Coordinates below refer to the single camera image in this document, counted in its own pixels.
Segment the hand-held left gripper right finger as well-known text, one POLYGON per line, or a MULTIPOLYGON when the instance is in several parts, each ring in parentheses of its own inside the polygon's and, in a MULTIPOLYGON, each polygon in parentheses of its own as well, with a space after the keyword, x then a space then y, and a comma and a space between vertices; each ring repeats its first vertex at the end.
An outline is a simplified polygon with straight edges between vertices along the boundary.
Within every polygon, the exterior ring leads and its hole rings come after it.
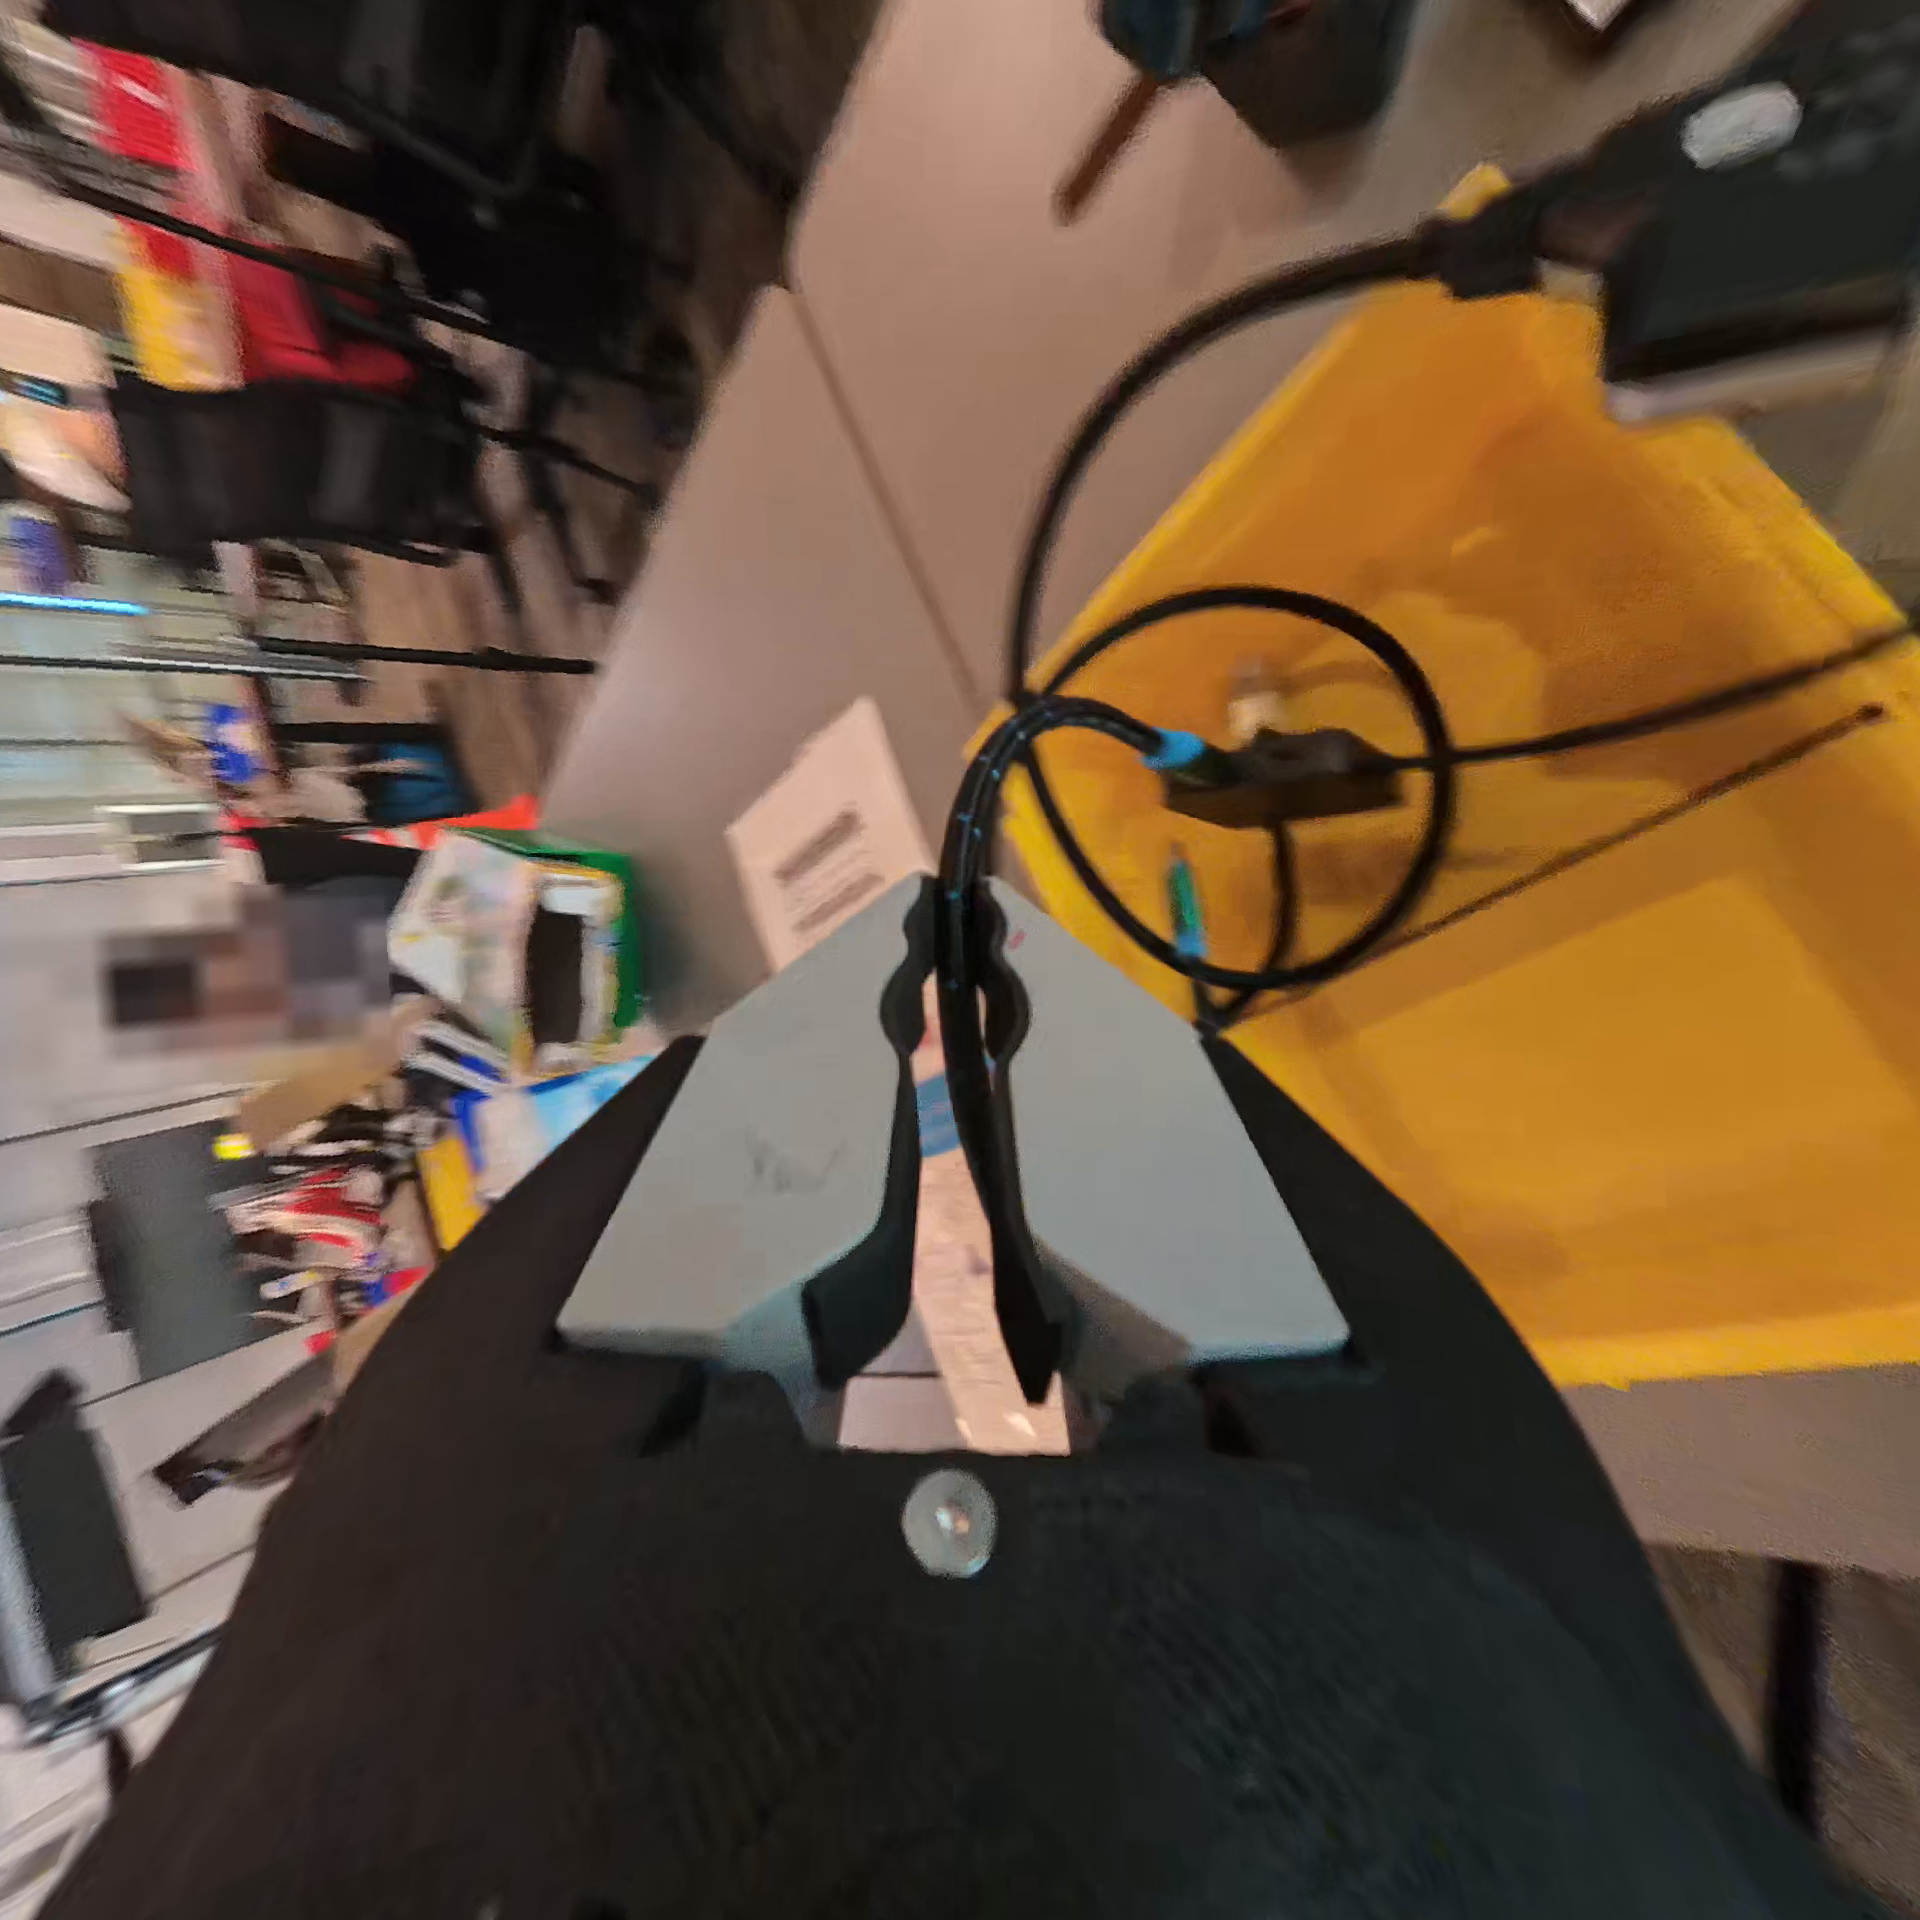
POLYGON ((1199 1030, 1002 879, 972 907, 960 1121, 1021 1393, 1116 1403, 1153 1377, 1344 1351, 1199 1030))

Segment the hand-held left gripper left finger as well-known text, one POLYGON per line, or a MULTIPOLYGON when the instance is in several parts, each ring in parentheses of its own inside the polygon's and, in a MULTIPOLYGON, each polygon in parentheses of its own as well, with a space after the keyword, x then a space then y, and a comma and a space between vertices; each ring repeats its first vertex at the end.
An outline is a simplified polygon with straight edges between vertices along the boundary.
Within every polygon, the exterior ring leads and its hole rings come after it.
POLYGON ((561 1309, 565 1345, 842 1388, 896 1339, 936 901, 927 873, 896 883, 714 1021, 561 1309))

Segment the green plastic bin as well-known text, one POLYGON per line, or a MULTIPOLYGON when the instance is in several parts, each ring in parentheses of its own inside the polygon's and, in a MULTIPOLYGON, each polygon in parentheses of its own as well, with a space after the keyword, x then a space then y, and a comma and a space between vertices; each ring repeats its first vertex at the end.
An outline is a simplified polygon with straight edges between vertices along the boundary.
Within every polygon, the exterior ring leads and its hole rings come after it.
POLYGON ((517 1084, 605 1066, 648 1001, 636 869, 544 831, 445 829, 392 913, 389 962, 517 1084))

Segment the black HDMI switch box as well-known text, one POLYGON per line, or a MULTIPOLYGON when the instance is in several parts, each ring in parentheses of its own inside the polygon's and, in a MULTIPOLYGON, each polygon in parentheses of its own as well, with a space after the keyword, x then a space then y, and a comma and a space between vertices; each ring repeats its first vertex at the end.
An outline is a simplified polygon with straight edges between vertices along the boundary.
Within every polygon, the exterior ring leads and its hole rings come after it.
POLYGON ((1263 729, 1229 750, 1167 732, 1147 766, 1171 811, 1235 831, 1355 818, 1403 802, 1400 763, 1339 727, 1263 729))

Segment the printed paper sheet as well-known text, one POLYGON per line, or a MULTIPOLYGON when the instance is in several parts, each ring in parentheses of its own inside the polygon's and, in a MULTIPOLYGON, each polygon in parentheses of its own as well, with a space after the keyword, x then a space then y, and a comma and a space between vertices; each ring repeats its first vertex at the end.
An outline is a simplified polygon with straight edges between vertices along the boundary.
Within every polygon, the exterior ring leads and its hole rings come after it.
POLYGON ((727 827, 770 972, 936 867, 876 699, 815 734, 727 827))

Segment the yellow plastic bin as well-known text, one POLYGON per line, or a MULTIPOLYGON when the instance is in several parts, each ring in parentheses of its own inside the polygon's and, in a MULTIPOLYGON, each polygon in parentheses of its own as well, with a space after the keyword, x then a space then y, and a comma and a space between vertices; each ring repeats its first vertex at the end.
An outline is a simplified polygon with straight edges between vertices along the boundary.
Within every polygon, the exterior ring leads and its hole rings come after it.
POLYGON ((1033 745, 1052 917, 1178 1017, 1168 852, 1224 1029, 1409 1201, 1564 1385, 1916 1362, 1916 612, 1723 422, 1626 426, 1591 300, 1372 247, 1338 321, 1011 684, 1405 759, 1403 802, 1178 820, 1033 745))

